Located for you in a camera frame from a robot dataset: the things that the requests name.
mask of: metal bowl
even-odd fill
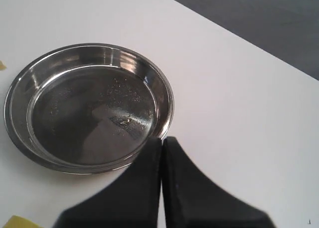
[[[73,174],[130,164],[149,136],[165,136],[172,116],[172,90],[152,62],[98,43],[63,47],[33,61],[4,104],[15,145],[45,167]]]

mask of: white surface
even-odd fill
[[[169,135],[218,185],[279,228],[319,227],[319,83],[173,0],[0,0],[0,103],[17,75],[61,46],[131,48],[169,79]],[[78,177],[42,168],[0,120],[0,226],[20,215],[48,228],[121,171]],[[164,227],[163,210],[159,227]]]

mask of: bowl rim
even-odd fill
[[[158,138],[160,138],[161,140],[165,138],[165,136],[170,128],[170,125],[171,125],[172,119],[173,119],[173,114],[174,114],[174,96],[173,96],[172,88],[170,86],[168,79],[163,74],[163,72],[152,61],[150,61],[148,58],[144,57],[143,55],[141,55],[141,54],[139,54],[131,49],[117,46],[117,45],[106,44],[106,43],[79,43],[79,44],[68,45],[68,46],[64,46],[64,47],[52,50],[52,51],[38,57],[37,59],[35,59],[31,63],[29,63],[15,77],[15,79],[11,83],[9,90],[6,94],[5,100],[4,100],[4,109],[3,109],[4,125],[5,125],[7,133],[9,135],[10,139],[12,140],[12,142],[25,156],[27,156],[32,161],[34,161],[34,162],[36,162],[36,163],[38,163],[46,168],[60,171],[60,172],[64,172],[64,173],[69,173],[69,174],[89,175],[89,174],[97,174],[97,173],[103,173],[103,172],[108,172],[108,171],[114,171],[114,170],[126,167],[132,163],[132,161],[138,155],[139,151],[141,150],[144,143],[146,142],[146,140],[145,140],[144,143],[142,143],[139,147],[137,147],[136,150],[134,152],[132,152],[133,154],[131,156],[125,157],[125,159],[123,159],[122,161],[120,161],[116,164],[110,165],[110,166],[107,166],[107,164],[105,164],[102,166],[94,166],[91,168],[90,168],[90,166],[88,166],[88,167],[68,167],[66,165],[61,165],[61,164],[56,164],[54,162],[51,162],[51,161],[41,157],[40,155],[36,154],[35,152],[31,151],[23,143],[23,141],[19,138],[18,134],[16,133],[16,131],[13,127],[13,124],[12,124],[12,120],[11,120],[11,99],[12,99],[14,89],[16,88],[20,78],[23,77],[26,74],[26,72],[29,69],[31,69],[33,66],[37,65],[42,60],[45,60],[54,54],[61,53],[65,50],[69,50],[69,49],[73,49],[73,48],[90,47],[90,46],[109,47],[109,48],[119,49],[121,51],[132,54],[132,55],[138,57],[139,59],[143,60],[144,62],[146,62],[148,65],[150,65],[152,67],[152,69],[162,79],[162,81],[165,85],[165,88],[167,90],[167,95],[168,95],[168,113],[167,113],[166,122],[163,125],[163,131],[158,136]]]

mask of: gray floor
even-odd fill
[[[319,0],[176,0],[319,80]]]

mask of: black plastic part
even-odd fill
[[[267,214],[206,177],[174,137],[164,141],[161,177],[167,228],[274,228]]]
[[[156,228],[161,140],[151,138],[112,184],[64,211],[54,228]]]

